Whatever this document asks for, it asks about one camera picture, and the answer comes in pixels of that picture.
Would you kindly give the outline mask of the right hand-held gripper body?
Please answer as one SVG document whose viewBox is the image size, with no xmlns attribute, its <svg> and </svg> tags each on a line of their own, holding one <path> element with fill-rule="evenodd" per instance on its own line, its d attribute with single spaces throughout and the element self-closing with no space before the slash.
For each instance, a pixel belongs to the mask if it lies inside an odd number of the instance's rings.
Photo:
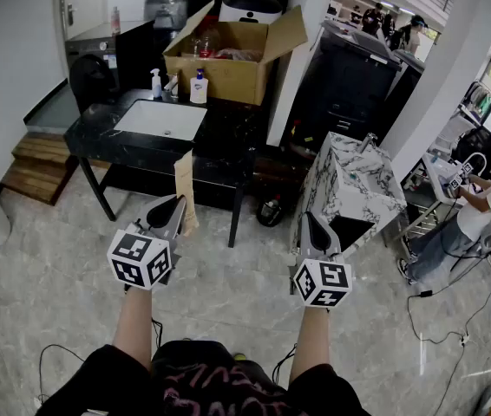
<svg viewBox="0 0 491 416">
<path fill-rule="evenodd" d="M 295 291 L 307 307 L 337 307 L 352 291 L 352 268 L 344 261 L 337 233 L 307 211 L 300 220 Z"/>
</svg>

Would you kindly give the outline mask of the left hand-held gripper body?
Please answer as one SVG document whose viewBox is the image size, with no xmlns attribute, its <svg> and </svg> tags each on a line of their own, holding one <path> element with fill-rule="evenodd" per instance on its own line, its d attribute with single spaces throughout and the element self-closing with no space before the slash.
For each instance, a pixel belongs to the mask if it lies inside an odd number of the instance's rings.
<svg viewBox="0 0 491 416">
<path fill-rule="evenodd" d="M 186 208 L 183 196 L 157 198 L 126 229 L 116 231 L 107 260 L 119 282 L 144 290 L 168 283 L 179 260 L 174 251 Z"/>
</svg>

